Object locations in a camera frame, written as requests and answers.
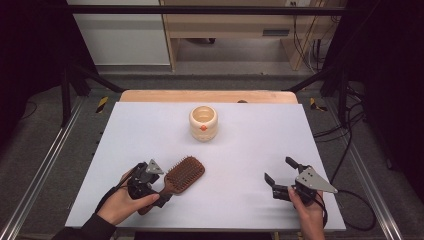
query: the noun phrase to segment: wooden cabinet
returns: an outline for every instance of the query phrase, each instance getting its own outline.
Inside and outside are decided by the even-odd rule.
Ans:
[[[288,0],[161,0],[167,6],[267,6],[284,7]],[[311,0],[311,7],[336,7],[344,1]],[[180,38],[278,38],[286,50],[293,70],[302,59],[294,46],[295,32],[306,52],[311,39],[331,38],[337,22],[331,17],[273,15],[163,15],[170,52],[175,67]]]

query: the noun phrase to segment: table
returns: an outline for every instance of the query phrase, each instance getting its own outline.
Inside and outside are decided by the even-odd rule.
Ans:
[[[249,103],[235,103],[239,100]],[[212,141],[200,143],[188,131],[188,114],[205,102],[217,110],[220,129]],[[169,169],[185,155],[193,155],[206,168],[195,184],[162,209],[155,207],[144,216],[133,214],[118,227],[149,231],[298,230],[292,204],[273,199],[263,177],[267,172],[279,184],[293,184],[297,171],[285,164],[287,155],[312,165],[326,178],[303,107],[296,103],[295,95],[287,92],[124,92],[65,225],[81,227],[103,194],[138,162],[154,158],[162,169]],[[161,180],[154,189],[163,187]],[[345,230],[334,195],[325,194],[324,200],[329,214],[326,230]]]

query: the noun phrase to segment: white table surface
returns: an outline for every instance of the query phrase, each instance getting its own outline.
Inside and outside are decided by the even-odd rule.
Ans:
[[[290,156],[325,179],[317,147],[300,104],[208,103],[219,130],[206,143],[189,132],[190,111],[205,103],[116,103],[66,226],[81,227],[101,197],[139,162],[155,159],[167,171],[185,156],[196,157],[205,174],[160,209],[133,214],[119,227],[151,231],[298,230],[292,203],[272,198],[264,180],[292,185]],[[153,185],[163,188],[163,176]],[[333,194],[324,193],[327,231],[345,230]]]

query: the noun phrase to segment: hairbrush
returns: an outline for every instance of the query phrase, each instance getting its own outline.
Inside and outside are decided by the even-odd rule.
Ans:
[[[205,167],[195,157],[183,158],[172,167],[164,177],[165,186],[159,194],[179,194],[187,190],[194,182],[205,173]],[[149,205],[138,210],[140,215],[148,213],[154,205]]]

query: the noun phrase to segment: person's left hand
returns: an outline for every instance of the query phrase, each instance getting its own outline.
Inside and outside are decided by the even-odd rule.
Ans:
[[[125,178],[130,171],[125,173],[121,180]],[[151,205],[158,199],[159,194],[151,194],[143,198],[133,200],[128,194],[127,188],[121,187],[106,200],[97,212],[97,215],[110,224],[118,225],[138,209]]]

